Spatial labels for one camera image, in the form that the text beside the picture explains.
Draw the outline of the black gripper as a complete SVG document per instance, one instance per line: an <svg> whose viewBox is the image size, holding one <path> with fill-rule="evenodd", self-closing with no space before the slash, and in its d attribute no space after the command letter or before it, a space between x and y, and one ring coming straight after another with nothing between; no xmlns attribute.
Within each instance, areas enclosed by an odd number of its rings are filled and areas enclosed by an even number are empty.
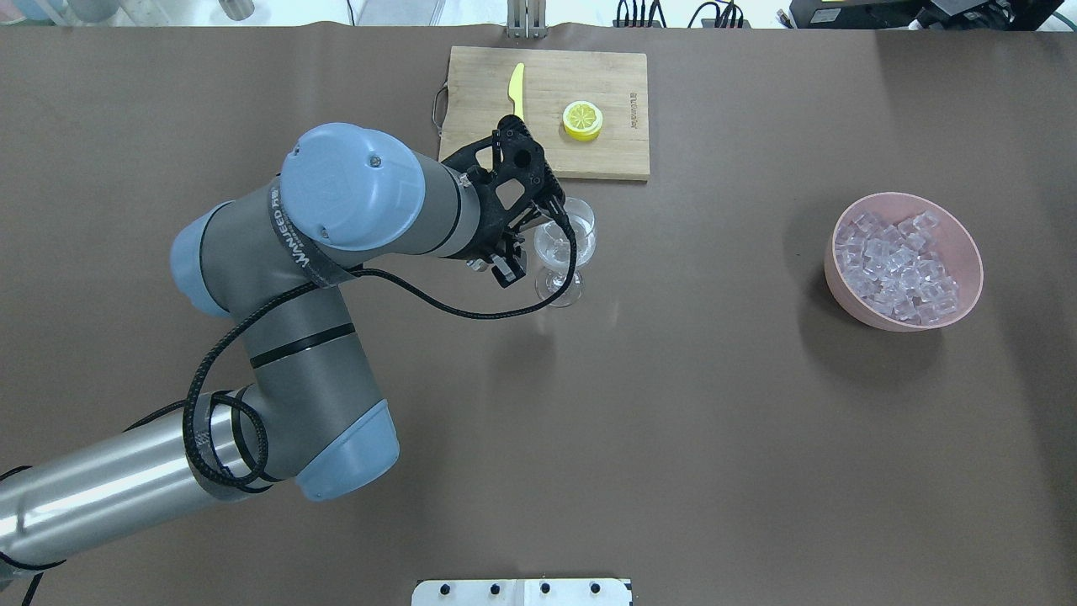
<svg viewBox="0 0 1077 606"><path fill-rule="evenodd" d="M480 227L468 245L461 250L462 260L484 260L491 264L496 283L502 288L523 279L528 257L523 250L527 229L538 219L537 210L499 210L480 220Z"/></svg>

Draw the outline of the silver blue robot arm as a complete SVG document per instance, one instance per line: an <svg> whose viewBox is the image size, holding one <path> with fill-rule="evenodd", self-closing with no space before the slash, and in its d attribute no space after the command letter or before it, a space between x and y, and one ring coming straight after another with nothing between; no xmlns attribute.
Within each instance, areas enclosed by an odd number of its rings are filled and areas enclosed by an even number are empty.
<svg viewBox="0 0 1077 606"><path fill-rule="evenodd" d="M177 287L234 322L186 395L3 476L3 586L280 481L310 501L366 487L400 445L340 284L395 253L487 263L510 286L524 274L524 224L562 202L518 116L442 161L353 124L303 133L269 184L174 239Z"/></svg>

